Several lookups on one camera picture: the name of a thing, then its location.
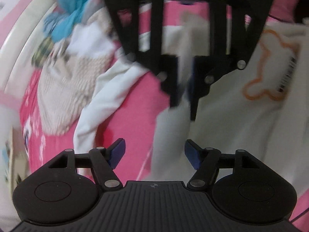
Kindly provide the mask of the white bear print shirt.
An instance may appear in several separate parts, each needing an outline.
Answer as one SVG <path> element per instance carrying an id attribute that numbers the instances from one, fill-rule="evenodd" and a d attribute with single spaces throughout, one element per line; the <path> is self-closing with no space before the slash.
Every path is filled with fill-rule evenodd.
<path id="1" fill-rule="evenodd" d="M 122 48 L 117 61 L 96 80 L 73 136 L 76 152 L 93 148 L 99 124 L 125 100 L 146 70 L 129 63 Z M 223 76 L 197 109 L 190 124 L 188 101 L 156 116 L 150 177 L 186 179 L 181 149 L 186 138 L 222 152 L 246 149 L 290 182 L 308 189 L 308 28 L 266 27 L 247 68 Z"/>

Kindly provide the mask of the pink grey blue quilt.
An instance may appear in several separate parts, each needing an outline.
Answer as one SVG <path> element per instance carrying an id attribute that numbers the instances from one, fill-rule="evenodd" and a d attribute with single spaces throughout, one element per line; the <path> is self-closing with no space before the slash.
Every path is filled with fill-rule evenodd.
<path id="1" fill-rule="evenodd" d="M 104 0 L 55 0 L 56 10 L 43 23 L 45 36 L 54 43 L 68 38 L 77 24 L 98 21 L 103 32 L 111 32 L 112 22 Z"/>

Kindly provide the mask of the plaid green fabric item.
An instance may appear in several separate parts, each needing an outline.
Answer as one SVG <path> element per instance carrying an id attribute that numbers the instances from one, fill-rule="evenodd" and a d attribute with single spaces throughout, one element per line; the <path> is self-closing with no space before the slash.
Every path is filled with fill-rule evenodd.
<path id="1" fill-rule="evenodd" d="M 50 55 L 52 49 L 54 47 L 54 42 L 51 37 L 46 37 L 41 44 L 39 44 L 37 50 L 31 59 L 31 65 L 35 68 L 41 69 L 46 62 L 48 56 Z"/>

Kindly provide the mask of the beige knitted sweater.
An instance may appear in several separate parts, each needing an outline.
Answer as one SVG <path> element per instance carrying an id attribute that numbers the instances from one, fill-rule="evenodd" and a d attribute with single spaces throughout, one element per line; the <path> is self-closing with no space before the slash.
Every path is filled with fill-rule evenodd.
<path id="1" fill-rule="evenodd" d="M 112 22 L 101 8 L 86 24 L 56 43 L 45 61 L 37 88 L 41 127 L 47 135 L 65 134 L 90 103 L 97 77 L 112 62 Z"/>

